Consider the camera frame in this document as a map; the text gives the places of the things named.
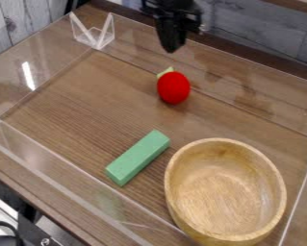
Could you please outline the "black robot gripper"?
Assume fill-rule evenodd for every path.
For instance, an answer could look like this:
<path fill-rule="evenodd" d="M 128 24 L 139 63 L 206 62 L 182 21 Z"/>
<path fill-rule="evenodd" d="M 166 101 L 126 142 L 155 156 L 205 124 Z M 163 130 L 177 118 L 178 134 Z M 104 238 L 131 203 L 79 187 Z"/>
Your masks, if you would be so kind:
<path fill-rule="evenodd" d="M 175 25 L 178 22 L 178 45 L 187 41 L 187 31 L 198 32 L 203 9 L 195 0 L 140 0 L 140 11 L 155 19 L 161 45 L 167 53 L 177 50 Z"/>

